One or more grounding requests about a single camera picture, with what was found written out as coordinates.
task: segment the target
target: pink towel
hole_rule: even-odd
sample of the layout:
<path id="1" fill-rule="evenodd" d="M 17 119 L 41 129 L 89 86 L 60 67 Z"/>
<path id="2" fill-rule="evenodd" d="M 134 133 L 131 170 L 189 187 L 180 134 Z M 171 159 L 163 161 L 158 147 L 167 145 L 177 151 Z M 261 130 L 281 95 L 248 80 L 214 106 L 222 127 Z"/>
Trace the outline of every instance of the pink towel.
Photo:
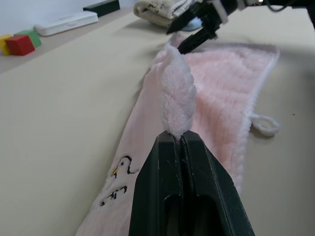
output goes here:
<path id="1" fill-rule="evenodd" d="M 268 45 L 208 42 L 180 55 L 172 37 L 145 77 L 106 184 L 77 236 L 127 236 L 138 171 L 156 136 L 191 129 L 241 188 L 244 154 L 259 90 L 278 58 Z"/>

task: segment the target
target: red block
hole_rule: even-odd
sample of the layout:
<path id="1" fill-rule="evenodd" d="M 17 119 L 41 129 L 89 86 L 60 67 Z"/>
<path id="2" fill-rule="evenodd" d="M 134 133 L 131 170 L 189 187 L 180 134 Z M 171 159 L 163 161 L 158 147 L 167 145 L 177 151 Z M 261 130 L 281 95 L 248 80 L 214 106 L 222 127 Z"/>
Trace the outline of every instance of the red block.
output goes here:
<path id="1" fill-rule="evenodd" d="M 32 41 L 28 35 L 17 35 L 5 40 L 11 54 L 24 56 L 35 51 Z"/>

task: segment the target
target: white case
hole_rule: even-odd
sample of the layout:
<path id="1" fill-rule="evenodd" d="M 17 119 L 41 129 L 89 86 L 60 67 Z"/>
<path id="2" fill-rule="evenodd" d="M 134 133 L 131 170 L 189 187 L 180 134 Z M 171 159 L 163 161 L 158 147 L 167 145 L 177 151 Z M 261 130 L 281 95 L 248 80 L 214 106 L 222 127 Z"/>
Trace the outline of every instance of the white case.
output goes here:
<path id="1" fill-rule="evenodd" d="M 36 24 L 35 30 L 42 36 L 49 36 L 95 22 L 98 22 L 98 17 L 95 12 L 82 11 L 59 19 Z"/>

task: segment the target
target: table surface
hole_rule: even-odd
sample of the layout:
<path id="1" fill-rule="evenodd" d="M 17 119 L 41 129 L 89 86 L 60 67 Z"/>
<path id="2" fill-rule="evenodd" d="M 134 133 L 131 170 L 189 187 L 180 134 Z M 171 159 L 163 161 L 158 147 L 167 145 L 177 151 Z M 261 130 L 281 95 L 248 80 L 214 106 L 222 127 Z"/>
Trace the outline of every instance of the table surface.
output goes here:
<path id="1" fill-rule="evenodd" d="M 0 235 L 71 236 L 104 184 L 143 75 L 169 36 L 122 10 L 0 56 Z M 236 12 L 219 41 L 281 50 L 256 111 L 281 124 L 250 133 L 241 195 L 257 236 L 314 231 L 315 33 L 303 9 Z"/>

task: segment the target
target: black box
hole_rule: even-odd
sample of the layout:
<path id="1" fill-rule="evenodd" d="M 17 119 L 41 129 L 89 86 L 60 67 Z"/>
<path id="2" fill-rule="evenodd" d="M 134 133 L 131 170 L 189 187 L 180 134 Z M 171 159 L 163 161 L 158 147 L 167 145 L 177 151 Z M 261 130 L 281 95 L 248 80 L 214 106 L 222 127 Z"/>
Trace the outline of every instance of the black box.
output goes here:
<path id="1" fill-rule="evenodd" d="M 120 9 L 120 5 L 119 5 L 118 0 L 102 1 L 100 3 L 96 3 L 91 6 L 83 7 L 84 11 L 95 12 L 98 17 L 107 15 L 119 9 Z"/>

